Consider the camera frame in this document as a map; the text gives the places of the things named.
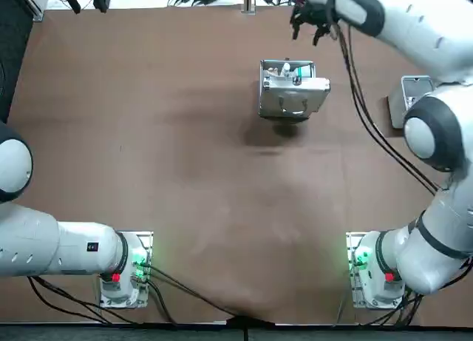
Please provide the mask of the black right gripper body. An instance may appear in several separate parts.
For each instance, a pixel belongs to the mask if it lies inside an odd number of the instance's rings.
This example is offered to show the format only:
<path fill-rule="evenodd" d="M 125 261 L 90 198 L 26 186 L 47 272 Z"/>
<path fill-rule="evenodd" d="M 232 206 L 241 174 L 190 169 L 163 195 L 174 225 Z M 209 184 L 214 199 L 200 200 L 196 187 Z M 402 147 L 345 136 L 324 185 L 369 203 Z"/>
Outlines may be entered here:
<path fill-rule="evenodd" d="M 298 3 L 294 5 L 294 25 L 309 24 L 317 27 L 328 27 L 333 22 L 338 23 L 339 17 L 333 11 L 331 18 L 327 17 L 327 7 L 324 4 Z"/>

